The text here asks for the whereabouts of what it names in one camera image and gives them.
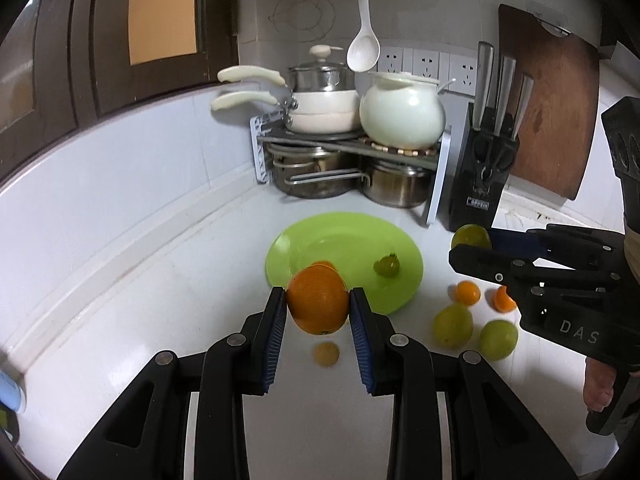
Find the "person's right hand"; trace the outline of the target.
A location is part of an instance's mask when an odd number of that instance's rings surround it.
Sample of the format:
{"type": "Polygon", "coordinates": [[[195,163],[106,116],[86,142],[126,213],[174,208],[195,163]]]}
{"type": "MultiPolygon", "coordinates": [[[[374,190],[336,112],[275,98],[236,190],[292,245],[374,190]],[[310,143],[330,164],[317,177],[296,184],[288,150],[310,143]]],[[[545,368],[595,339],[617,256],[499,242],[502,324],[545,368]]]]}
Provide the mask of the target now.
{"type": "Polygon", "coordinates": [[[582,398],[589,411],[600,413],[612,402],[616,370],[600,361],[587,358],[582,398]]]}

